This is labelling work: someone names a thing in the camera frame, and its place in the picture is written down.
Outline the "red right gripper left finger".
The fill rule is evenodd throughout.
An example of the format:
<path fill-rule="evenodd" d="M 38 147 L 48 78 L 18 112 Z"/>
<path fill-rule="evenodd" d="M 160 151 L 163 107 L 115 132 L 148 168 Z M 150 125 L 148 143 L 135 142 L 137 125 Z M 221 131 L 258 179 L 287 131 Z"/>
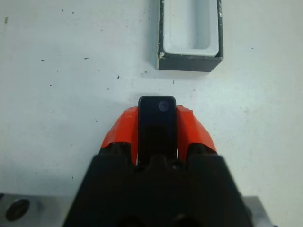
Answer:
<path fill-rule="evenodd" d="M 106 134 L 101 149 L 110 148 L 114 144 L 128 146 L 126 155 L 131 163 L 136 165 L 138 155 L 138 124 L 139 110 L 137 106 L 130 107 L 123 111 L 115 124 Z"/>

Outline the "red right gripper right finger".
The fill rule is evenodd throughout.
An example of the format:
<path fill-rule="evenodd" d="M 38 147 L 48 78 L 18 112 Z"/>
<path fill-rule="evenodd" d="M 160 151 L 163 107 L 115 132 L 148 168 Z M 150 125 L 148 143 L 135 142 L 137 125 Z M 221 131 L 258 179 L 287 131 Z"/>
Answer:
<path fill-rule="evenodd" d="M 214 142 L 192 110 L 178 105 L 177 113 L 177 150 L 184 163 L 193 155 L 217 155 Z"/>

